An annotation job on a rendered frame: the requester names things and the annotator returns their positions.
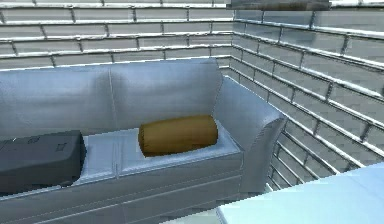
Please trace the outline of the brown cylinder cushion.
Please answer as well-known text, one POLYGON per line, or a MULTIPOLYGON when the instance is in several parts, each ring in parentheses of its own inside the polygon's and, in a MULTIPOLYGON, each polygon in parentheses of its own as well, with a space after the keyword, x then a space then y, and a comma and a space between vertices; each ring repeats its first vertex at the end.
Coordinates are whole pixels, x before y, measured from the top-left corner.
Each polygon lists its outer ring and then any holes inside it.
POLYGON ((138 142, 145 157, 189 152, 215 145, 218 127, 211 115, 161 120, 139 127, 138 142))

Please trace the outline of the grey sofa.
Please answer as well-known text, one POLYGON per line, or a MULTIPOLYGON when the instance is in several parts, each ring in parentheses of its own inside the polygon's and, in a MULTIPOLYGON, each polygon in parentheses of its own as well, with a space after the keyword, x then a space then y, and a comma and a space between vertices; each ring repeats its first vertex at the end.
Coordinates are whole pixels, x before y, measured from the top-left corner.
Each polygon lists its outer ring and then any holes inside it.
POLYGON ((0 224, 160 224, 260 195, 284 115, 213 58, 0 71, 0 141, 79 130, 68 186, 0 194, 0 224), (211 115, 217 143, 145 157, 139 127, 211 115))

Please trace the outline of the dark grey cushion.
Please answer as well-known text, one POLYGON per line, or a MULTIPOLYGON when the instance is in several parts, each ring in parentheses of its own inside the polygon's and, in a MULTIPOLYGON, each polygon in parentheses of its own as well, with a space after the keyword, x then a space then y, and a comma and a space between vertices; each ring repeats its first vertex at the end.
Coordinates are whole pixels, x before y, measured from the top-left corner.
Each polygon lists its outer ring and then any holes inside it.
POLYGON ((0 194, 68 186, 80 178, 86 148, 79 130, 0 141, 0 194))

